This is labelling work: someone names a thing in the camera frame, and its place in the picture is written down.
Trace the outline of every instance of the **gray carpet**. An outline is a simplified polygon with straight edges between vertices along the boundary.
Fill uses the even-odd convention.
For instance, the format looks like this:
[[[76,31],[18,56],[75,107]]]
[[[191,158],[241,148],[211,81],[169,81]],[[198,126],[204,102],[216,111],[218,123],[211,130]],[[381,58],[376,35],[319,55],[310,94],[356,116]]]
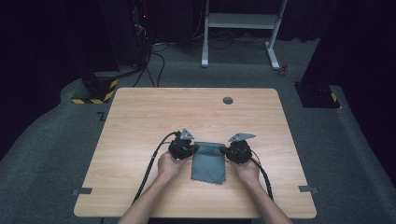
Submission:
[[[289,66],[285,77],[272,70],[262,42],[209,49],[207,68],[201,67],[201,48],[159,45],[153,50],[166,61],[160,87],[278,91],[308,184],[319,191],[313,195],[318,215],[294,219],[295,223],[396,223],[395,188],[362,135],[342,90],[332,86],[341,109],[303,108],[300,103],[293,82],[301,80],[317,43],[276,41],[277,58]],[[152,55],[148,68],[155,80],[161,66],[161,58]],[[124,77],[117,88],[132,87],[136,79],[137,75]],[[99,217],[76,217],[77,197],[70,194],[81,187],[104,126],[97,112],[107,113],[111,102],[72,104],[78,83],[64,88],[62,102],[26,129],[0,162],[0,224],[100,223]],[[151,86],[148,73],[136,86]],[[105,223],[117,220],[106,218]]]

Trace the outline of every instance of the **forearm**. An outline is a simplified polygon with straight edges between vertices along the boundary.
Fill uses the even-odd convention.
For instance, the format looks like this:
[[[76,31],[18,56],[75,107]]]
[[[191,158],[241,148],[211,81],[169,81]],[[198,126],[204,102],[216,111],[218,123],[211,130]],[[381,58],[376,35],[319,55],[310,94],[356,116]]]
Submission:
[[[265,224],[292,223],[285,213],[268,196],[259,182],[246,184],[247,190],[259,209]]]
[[[119,221],[119,224],[143,224],[149,222],[149,217],[154,209],[156,202],[163,194],[164,188],[169,183],[169,179],[163,176],[157,176],[153,183],[145,192],[134,202],[134,204],[125,212]]]

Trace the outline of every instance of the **folded cloth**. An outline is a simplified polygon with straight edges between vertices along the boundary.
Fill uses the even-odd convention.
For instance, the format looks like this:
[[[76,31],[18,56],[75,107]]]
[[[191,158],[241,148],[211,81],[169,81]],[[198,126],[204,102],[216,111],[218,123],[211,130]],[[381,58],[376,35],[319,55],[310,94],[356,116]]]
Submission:
[[[198,145],[192,157],[191,179],[212,184],[222,184],[225,181],[225,158],[220,153],[220,143],[195,142]]]

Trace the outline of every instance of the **person's left arm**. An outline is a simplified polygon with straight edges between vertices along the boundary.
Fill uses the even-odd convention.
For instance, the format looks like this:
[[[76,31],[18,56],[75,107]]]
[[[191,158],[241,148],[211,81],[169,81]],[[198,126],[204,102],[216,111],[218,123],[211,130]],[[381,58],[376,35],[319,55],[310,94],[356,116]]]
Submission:
[[[124,213],[119,224],[143,224],[149,222],[149,217],[163,194],[164,189],[178,174],[186,160],[177,161],[167,151],[158,159],[158,175],[145,192]]]

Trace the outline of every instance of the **person's left hand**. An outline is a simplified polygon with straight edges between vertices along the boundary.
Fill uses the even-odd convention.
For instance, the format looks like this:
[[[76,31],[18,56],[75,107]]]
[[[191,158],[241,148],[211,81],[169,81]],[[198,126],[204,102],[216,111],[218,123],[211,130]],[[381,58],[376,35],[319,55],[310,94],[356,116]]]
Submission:
[[[186,160],[177,161],[169,151],[166,151],[158,159],[158,176],[166,177],[169,180],[173,179],[177,176],[180,167],[183,166]]]

